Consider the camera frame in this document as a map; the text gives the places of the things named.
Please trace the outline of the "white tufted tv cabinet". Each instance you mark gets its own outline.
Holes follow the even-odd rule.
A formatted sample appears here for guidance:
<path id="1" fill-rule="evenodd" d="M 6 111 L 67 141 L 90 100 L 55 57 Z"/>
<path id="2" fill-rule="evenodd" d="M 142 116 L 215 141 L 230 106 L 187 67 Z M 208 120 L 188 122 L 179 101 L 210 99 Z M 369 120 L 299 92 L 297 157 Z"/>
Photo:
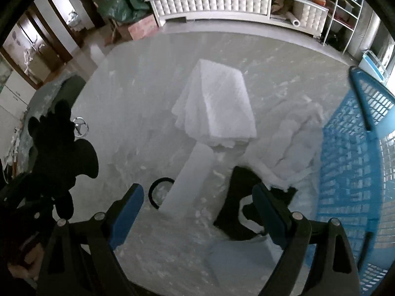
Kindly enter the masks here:
<path id="1" fill-rule="evenodd" d="M 150 0 L 155 19 L 164 26 L 170 19 L 224 19 L 276 25 L 320 37 L 328 9 L 310 0 Z M 300 22 L 293 27 L 290 11 Z"/>

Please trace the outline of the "white quilted towel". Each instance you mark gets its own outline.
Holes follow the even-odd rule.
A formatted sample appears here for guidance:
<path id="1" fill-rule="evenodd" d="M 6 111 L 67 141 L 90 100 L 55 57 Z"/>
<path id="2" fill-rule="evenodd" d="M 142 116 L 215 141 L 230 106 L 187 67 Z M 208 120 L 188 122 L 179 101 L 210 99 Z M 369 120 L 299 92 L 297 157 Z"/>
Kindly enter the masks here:
<path id="1" fill-rule="evenodd" d="M 176 128 L 208 146 L 233 148 L 257 137 L 243 74 L 222 63 L 199 59 L 171 113 Z"/>

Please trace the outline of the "blue plastic laundry basket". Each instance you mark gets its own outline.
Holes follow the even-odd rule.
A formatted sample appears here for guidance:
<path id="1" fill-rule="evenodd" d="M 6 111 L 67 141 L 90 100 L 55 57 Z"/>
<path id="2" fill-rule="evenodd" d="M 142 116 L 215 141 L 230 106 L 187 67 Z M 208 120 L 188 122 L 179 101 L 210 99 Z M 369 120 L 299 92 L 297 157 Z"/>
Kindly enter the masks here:
<path id="1" fill-rule="evenodd" d="M 394 294 L 394 96 L 358 67 L 323 127 L 304 295 Z"/>

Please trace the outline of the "green plastic bag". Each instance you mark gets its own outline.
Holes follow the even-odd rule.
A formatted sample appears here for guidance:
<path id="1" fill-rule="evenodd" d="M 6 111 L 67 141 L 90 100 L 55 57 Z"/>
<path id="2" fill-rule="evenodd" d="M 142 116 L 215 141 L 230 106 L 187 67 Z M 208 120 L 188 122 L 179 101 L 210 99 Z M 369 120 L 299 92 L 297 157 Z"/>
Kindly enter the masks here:
<path id="1" fill-rule="evenodd" d="M 98 7 L 98 12 L 103 18 L 119 23 L 135 23 L 150 11 L 151 7 L 143 0 L 104 0 Z"/>

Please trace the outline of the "black cloth with white strap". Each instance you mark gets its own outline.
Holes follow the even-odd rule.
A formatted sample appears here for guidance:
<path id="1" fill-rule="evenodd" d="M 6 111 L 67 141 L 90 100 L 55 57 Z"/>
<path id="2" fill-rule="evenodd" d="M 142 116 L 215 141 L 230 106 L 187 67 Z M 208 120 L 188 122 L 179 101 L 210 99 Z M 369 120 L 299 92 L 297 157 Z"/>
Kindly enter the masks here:
<path id="1" fill-rule="evenodd" d="M 252 200 L 252 189 L 259 184 L 264 183 L 254 172 L 245 167 L 234 167 L 224 205 L 214 221 L 214 226 L 232 240 L 246 241 L 257 235 L 268 235 Z M 287 190 L 271 187 L 268 190 L 287 207 L 297 193 L 294 187 Z"/>

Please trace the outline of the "white metal shelf rack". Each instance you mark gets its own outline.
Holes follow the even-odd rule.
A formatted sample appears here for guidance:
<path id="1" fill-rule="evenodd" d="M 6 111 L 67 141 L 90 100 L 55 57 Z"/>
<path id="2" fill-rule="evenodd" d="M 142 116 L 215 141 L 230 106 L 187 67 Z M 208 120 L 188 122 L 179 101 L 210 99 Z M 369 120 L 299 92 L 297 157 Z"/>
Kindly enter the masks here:
<path id="1" fill-rule="evenodd" d="M 323 44 L 332 45 L 344 54 L 356 32 L 363 5 L 364 0 L 326 0 L 328 14 Z"/>

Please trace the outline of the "white paper roll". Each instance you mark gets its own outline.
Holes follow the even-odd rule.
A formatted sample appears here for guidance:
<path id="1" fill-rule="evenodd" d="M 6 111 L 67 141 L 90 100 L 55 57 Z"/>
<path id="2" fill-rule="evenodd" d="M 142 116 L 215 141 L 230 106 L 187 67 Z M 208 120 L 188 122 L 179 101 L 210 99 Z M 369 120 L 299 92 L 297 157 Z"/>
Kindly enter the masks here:
<path id="1" fill-rule="evenodd" d="M 301 22 L 290 11 L 285 13 L 285 17 L 290 21 L 293 27 L 300 27 Z"/>

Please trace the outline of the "black plush toy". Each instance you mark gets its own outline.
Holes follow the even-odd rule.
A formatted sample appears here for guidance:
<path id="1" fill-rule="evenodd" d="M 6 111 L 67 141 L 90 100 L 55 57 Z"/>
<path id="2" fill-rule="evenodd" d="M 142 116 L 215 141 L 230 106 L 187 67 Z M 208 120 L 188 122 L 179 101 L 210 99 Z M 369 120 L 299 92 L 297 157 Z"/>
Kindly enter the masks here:
<path id="1" fill-rule="evenodd" d="M 74 130 L 66 100 L 58 101 L 45 116 L 32 117 L 28 122 L 28 132 L 38 152 L 32 174 L 38 181 L 39 195 L 48 199 L 58 216 L 67 221 L 74 214 L 70 190 L 76 178 L 85 175 L 95 179 L 99 175 L 94 147 L 85 139 L 77 139 Z"/>

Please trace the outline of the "blue white storage bin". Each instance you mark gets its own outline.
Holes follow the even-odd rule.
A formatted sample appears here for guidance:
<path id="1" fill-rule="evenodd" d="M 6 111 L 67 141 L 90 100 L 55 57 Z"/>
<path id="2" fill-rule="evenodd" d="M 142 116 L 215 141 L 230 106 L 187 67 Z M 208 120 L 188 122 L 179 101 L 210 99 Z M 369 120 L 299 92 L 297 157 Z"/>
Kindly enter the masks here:
<path id="1" fill-rule="evenodd" d="M 359 63 L 359 68 L 364 70 L 383 85 L 387 84 L 389 75 L 386 68 L 371 50 L 367 50 L 363 53 L 361 62 Z"/>

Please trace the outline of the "white fluffy cloth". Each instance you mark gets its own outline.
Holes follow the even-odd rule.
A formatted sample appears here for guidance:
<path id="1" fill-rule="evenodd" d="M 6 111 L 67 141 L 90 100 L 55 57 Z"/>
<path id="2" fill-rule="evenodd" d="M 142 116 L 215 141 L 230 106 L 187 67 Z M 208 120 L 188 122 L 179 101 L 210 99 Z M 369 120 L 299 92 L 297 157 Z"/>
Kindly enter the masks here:
<path id="1" fill-rule="evenodd" d="M 266 185 L 287 189 L 314 171 L 322 123 L 322 106 L 307 96 L 280 100 L 262 117 L 240 161 Z"/>

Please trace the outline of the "brown wooden door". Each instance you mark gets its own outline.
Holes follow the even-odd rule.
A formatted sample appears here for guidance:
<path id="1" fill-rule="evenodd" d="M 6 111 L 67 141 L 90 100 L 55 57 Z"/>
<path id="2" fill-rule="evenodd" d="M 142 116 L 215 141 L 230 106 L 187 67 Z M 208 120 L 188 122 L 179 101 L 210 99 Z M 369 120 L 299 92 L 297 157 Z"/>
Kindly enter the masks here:
<path id="1" fill-rule="evenodd" d="M 72 59 L 36 4 L 18 19 L 4 43 L 1 55 L 34 89 L 52 81 Z"/>

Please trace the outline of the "light blue cloth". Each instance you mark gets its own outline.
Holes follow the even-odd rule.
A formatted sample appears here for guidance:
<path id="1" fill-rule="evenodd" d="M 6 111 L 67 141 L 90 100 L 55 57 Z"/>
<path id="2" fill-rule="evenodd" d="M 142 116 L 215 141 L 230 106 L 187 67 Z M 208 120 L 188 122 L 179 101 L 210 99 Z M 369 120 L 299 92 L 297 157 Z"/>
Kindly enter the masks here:
<path id="1" fill-rule="evenodd" d="M 270 237 L 224 240 L 212 246 L 207 263 L 221 287 L 252 287 L 268 281 L 281 255 Z"/>

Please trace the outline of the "grey towel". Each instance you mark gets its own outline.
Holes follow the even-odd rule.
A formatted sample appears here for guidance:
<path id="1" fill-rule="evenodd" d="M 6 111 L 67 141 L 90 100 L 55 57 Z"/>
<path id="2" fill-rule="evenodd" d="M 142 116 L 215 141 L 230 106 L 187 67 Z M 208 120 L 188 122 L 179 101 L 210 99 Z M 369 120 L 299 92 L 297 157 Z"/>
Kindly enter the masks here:
<path id="1" fill-rule="evenodd" d="M 203 183 L 212 171 L 214 151 L 196 143 L 187 162 L 159 207 L 159 212 L 174 219 L 183 219 L 199 196 Z"/>

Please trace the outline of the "pink cardboard box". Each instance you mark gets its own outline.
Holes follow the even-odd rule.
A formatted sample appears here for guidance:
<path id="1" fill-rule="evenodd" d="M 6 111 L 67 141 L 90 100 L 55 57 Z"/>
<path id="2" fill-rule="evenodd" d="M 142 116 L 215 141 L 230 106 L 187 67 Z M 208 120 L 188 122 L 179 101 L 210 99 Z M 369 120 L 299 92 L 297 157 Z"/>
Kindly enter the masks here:
<path id="1" fill-rule="evenodd" d="M 159 27 L 153 14 L 133 24 L 123 24 L 117 27 L 117 31 L 125 41 L 143 39 L 147 36 L 151 36 L 158 29 Z"/>

